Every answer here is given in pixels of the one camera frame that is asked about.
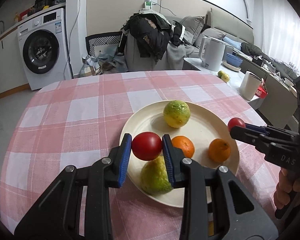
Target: faucet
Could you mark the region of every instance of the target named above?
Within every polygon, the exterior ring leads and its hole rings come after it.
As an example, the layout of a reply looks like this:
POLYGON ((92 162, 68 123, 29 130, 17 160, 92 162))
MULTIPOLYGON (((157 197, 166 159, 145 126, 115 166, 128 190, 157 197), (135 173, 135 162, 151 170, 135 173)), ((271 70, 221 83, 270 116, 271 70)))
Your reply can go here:
POLYGON ((0 23, 2 23, 2 26, 3 26, 3 31, 1 33, 4 33, 5 29, 4 29, 4 21, 0 21, 0 23))

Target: human hand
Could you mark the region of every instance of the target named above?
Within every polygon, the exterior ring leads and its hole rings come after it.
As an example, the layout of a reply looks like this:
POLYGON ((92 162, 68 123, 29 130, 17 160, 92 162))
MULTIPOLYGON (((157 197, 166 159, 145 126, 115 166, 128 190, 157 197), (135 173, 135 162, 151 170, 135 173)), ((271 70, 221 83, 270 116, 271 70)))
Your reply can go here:
MULTIPOLYGON (((273 199, 277 209, 282 209, 285 205, 289 204, 290 197, 288 193, 292 190, 300 192, 300 178, 296 179, 292 184, 287 178, 288 171, 281 168, 279 172, 279 183, 277 184, 276 191, 274 192, 273 199)), ((300 199, 296 202, 295 206, 300 205, 300 199)))

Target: electric kettle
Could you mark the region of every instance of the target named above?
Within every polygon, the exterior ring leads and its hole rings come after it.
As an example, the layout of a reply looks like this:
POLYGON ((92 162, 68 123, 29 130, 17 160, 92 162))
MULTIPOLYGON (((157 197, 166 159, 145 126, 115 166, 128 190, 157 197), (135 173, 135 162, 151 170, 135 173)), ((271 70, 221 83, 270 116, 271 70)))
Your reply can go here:
POLYGON ((224 41, 212 37, 203 37, 199 50, 199 57, 202 60, 201 65, 208 70, 219 71, 226 45, 227 43, 224 41))

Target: table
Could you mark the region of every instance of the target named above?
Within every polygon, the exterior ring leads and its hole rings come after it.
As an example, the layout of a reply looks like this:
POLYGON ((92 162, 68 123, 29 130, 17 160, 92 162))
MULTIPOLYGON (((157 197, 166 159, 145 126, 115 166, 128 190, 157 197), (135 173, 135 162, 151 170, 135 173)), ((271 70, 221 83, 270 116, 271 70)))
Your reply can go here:
MULTIPOLYGON (((205 73, 209 73, 212 75, 218 75, 217 72, 211 71, 206 69, 205 67, 202 66, 202 61, 199 58, 184 58, 184 64, 183 64, 183 70, 187 70, 187 69, 191 69, 191 70, 199 70, 199 71, 204 71, 205 73)), ((241 86, 241 83, 243 81, 244 78, 244 73, 242 73, 241 71, 236 72, 233 71, 231 69, 228 69, 226 67, 224 67, 222 64, 220 64, 220 70, 224 71, 225 73, 227 73, 230 76, 230 81, 227 83, 231 88, 233 88, 234 90, 236 90, 239 93, 239 88, 241 86)), ((251 100, 246 100, 244 98, 244 100, 254 109, 258 109, 263 100, 262 98, 258 97, 257 95, 254 95, 253 98, 251 100)))
MULTIPOLYGON (((264 125, 257 113, 218 77, 203 71, 152 71, 90 76, 56 82, 38 91, 13 133, 2 167, 0 217, 15 227, 67 165, 90 166, 119 144, 128 118, 167 99, 204 106, 224 122, 240 117, 264 125)), ((237 177, 274 219, 273 193, 279 167, 253 146, 238 142, 237 177)), ((84 217, 83 195, 81 217, 84 217)), ((115 239, 178 239, 182 209, 157 203, 127 178, 110 189, 115 239)), ((80 233, 84 224, 80 222, 80 233)))

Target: black pot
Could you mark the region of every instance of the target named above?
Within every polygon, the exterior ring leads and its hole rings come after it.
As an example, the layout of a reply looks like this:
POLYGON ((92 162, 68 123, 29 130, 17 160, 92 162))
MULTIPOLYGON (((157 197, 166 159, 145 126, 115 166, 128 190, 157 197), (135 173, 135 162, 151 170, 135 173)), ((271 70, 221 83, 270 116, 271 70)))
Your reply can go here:
POLYGON ((49 5, 53 5, 54 0, 35 0, 34 2, 34 8, 42 10, 43 7, 49 5))

